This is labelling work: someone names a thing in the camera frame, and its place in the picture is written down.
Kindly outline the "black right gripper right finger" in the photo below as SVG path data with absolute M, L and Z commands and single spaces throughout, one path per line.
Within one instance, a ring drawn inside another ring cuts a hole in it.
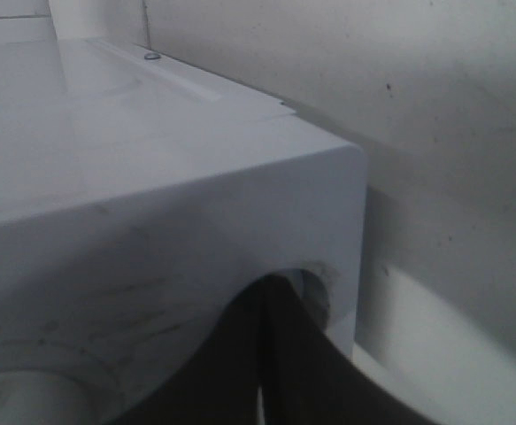
M 268 275 L 261 313 L 261 387 L 268 424 L 429 424 L 364 375 L 327 339 L 289 280 Z

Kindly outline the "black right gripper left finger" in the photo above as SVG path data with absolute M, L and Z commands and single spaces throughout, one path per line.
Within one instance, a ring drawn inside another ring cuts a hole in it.
M 224 310 L 212 333 L 166 383 L 117 424 L 256 424 L 263 276 Z

